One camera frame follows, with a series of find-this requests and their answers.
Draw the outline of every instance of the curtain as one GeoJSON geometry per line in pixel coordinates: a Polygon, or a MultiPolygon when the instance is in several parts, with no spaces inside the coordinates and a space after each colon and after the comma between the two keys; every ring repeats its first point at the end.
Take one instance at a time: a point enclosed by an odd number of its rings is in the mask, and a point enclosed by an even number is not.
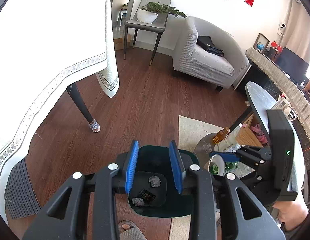
{"type": "Polygon", "coordinates": [[[280,46],[310,62],[310,16],[299,0],[292,0],[285,33],[280,46]]]}

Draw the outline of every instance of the potted plant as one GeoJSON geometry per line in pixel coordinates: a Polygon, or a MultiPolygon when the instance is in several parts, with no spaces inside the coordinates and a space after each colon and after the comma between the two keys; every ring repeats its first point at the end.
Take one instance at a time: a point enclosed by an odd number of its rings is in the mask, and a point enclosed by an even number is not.
{"type": "Polygon", "coordinates": [[[187,17],[183,12],[175,9],[175,7],[168,7],[166,4],[159,4],[159,2],[149,2],[143,7],[137,9],[137,20],[143,23],[153,23],[159,13],[168,13],[175,17],[187,17]]]}

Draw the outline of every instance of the beige rug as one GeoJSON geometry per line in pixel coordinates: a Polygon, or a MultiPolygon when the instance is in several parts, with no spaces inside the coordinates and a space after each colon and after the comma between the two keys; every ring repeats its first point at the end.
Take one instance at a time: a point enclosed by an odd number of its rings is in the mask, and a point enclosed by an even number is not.
{"type": "MultiPolygon", "coordinates": [[[[206,135],[222,130],[222,127],[179,116],[178,120],[178,148],[193,152],[197,143],[206,135]]],[[[188,240],[191,215],[173,218],[169,240],[188,240]]]]}

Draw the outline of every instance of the gray armchair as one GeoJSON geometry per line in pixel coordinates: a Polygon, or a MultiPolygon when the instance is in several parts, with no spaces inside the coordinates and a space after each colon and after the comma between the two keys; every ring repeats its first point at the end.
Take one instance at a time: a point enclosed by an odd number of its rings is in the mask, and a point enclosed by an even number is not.
{"type": "Polygon", "coordinates": [[[236,41],[217,26],[187,17],[173,54],[174,69],[216,84],[216,90],[229,88],[248,67],[248,59],[236,41]],[[206,52],[196,44],[198,36],[210,36],[225,56],[206,52]]]}

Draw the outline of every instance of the gray doormat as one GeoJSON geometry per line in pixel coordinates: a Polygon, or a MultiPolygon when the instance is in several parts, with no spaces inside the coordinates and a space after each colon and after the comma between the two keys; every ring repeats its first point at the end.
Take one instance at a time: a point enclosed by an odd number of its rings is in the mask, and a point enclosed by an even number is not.
{"type": "Polygon", "coordinates": [[[17,163],[9,175],[5,203],[13,219],[37,214],[41,209],[29,180],[25,159],[17,163]]]}

